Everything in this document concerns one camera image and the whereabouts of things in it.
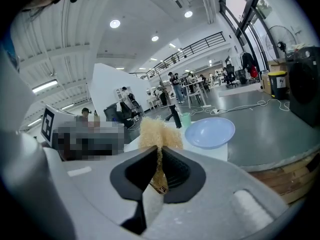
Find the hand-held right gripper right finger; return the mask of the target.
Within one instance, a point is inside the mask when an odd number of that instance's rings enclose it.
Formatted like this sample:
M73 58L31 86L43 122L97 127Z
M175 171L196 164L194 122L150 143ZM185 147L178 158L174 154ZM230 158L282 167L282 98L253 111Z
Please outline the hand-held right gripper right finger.
M288 205L236 165L164 147L168 181L149 240L244 240L279 218Z

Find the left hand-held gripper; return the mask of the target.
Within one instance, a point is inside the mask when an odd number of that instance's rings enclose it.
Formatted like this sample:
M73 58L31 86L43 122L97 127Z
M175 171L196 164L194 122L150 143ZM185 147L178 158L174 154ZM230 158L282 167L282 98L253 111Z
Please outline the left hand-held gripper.
M98 115L76 115L50 105L45 106L41 135L62 161L102 160L122 154L125 147L122 125L101 121Z

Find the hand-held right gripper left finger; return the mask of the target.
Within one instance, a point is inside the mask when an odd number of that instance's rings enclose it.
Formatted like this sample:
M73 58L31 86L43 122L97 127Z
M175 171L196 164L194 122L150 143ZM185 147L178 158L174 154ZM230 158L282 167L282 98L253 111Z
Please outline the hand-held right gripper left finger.
M93 208L113 224L141 235L160 212L160 193L150 184L157 159L157 148L148 147L62 165Z

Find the big blue plate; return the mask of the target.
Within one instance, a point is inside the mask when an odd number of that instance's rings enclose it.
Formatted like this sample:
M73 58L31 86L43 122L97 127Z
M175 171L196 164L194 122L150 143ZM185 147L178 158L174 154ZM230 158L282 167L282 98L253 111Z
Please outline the big blue plate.
M226 118L208 117L193 122L184 132L185 139L204 150L219 148L228 143L236 132L234 123Z

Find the yellow sponge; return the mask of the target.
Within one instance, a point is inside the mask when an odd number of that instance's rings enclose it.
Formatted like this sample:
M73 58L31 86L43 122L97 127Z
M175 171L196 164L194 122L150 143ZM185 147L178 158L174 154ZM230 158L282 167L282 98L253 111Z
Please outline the yellow sponge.
M151 186L164 195L169 190L167 176L163 171L164 146L170 148L183 148L183 141L179 129L169 126L159 117L152 119L144 117L140 124L139 148L156 146L156 171L150 180Z

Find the ceiling tube light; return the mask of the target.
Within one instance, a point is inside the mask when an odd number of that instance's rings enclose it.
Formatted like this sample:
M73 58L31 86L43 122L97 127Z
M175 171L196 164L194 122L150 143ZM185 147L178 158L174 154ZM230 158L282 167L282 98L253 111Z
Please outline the ceiling tube light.
M54 80L48 81L46 83L43 83L43 84L33 88L32 92L36 94L36 93L39 93L45 89L56 86L57 84L58 84L58 81L56 79L54 79Z

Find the black office chair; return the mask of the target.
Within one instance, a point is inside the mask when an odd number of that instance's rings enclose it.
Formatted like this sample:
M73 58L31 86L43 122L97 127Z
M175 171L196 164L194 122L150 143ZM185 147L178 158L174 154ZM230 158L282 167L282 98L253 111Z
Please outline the black office chair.
M239 84L236 82L235 68L231 64L226 65L226 87L230 86L238 86Z
M109 105L103 110L103 112L107 122L123 124L127 129L135 126L136 117L139 119L144 115L144 112L140 107L129 108L123 101Z

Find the wooden slat platform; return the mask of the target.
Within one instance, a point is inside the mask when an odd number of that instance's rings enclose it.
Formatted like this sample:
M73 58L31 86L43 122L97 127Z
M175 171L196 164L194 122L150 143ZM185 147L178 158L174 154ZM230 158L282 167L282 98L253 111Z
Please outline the wooden slat platform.
M249 174L291 206L308 194L320 174L320 148L295 162Z

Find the green plastic cup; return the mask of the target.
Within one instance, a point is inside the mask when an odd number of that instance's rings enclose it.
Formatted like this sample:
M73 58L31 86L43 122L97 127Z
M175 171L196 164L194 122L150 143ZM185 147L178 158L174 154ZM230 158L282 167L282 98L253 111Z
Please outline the green plastic cup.
M184 112L180 115L180 121L184 128L188 128L191 124L191 114L189 112Z

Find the person's teal printed shirt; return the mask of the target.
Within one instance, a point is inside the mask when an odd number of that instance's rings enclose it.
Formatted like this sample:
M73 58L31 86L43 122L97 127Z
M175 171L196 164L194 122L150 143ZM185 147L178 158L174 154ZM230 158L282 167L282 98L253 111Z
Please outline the person's teal printed shirt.
M11 63L15 67L16 71L20 72L20 58L16 54L16 50L13 44L12 39L9 36L4 36L0 42L6 51Z

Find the black faucet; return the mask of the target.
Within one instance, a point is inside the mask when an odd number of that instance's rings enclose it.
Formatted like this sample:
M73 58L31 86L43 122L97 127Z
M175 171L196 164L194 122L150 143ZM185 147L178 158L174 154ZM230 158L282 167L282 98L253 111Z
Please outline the black faucet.
M178 112L176 110L176 105L172 104L172 105L169 105L168 107L169 107L169 110L170 110L171 114L169 114L165 118L165 121L168 122L171 118L173 118L176 128L180 129L182 127L182 123L181 123L179 114L178 114Z

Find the white dressing table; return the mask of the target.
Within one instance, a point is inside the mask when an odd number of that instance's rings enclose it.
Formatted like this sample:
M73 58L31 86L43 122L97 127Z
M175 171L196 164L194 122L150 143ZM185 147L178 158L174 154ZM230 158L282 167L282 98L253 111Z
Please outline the white dressing table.
M148 104L150 110L155 109L158 106L158 103L159 103L158 98L154 95L150 96L147 99L147 104Z

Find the wooden coat stand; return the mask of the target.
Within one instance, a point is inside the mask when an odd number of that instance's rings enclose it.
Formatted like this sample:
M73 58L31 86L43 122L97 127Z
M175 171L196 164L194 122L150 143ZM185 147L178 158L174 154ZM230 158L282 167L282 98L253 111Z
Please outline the wooden coat stand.
M169 94L167 92L167 89L165 88L165 85L161 77L159 78L158 96L160 98L160 101L163 107L168 106L170 104Z

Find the brown cardboard box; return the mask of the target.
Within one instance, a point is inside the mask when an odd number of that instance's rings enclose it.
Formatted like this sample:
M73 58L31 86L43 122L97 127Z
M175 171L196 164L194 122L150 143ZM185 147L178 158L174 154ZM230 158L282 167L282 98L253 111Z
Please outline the brown cardboard box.
M271 88L271 82L270 82L270 78L267 74L262 74L261 75L261 87L262 90L268 94L268 95L272 95L272 88Z
M270 72L287 71L286 60L284 58L270 60L268 61L268 66Z

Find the black bin with yellow lid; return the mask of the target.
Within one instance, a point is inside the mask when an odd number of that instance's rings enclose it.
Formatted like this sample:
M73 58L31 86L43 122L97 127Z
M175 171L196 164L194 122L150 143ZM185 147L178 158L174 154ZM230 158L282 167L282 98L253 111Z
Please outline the black bin with yellow lid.
M286 76L287 72L283 70L272 71L268 73L271 96L277 100L284 100L287 96Z

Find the clothes rack with garments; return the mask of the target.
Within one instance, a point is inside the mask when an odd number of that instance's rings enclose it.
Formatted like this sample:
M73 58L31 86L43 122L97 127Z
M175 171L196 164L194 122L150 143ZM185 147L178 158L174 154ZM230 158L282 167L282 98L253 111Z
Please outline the clothes rack with garments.
M246 70L250 80L255 81L258 76L258 71L256 68L256 62L254 61L252 55L248 52L244 52L241 55L242 69Z

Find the black washing machine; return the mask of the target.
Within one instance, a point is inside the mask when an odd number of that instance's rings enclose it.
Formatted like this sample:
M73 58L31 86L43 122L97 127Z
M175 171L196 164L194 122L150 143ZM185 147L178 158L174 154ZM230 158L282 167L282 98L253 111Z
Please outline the black washing machine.
M311 127L320 124L320 47L286 54L289 109Z

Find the black mezzanine railing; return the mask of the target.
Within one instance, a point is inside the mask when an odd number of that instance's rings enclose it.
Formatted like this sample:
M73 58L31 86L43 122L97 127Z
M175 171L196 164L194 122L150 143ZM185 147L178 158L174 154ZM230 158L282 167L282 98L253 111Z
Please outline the black mezzanine railing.
M218 45L226 42L223 32L220 31L180 49L178 52L160 61L155 67L149 68L146 72L138 71L131 72L130 74L142 80L149 80L155 75L162 73L164 70L175 66L177 63L180 63L193 55L199 54L200 52L206 51L210 48L216 48Z

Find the black standing fan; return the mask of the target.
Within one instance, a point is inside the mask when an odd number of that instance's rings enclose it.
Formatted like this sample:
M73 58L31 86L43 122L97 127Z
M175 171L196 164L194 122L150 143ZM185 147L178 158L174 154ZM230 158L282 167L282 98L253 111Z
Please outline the black standing fan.
M288 51L296 44L294 35L281 25L272 26L265 36L265 47L268 55L275 62L284 59Z

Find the black framed glass doors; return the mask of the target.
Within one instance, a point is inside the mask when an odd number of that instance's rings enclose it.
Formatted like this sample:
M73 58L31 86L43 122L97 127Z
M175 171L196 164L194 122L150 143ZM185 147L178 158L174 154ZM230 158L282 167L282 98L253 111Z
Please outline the black framed glass doors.
M219 12L233 31L242 51L249 53L259 71L269 70L272 55L279 57L275 41L266 23L262 7L265 0L218 0Z

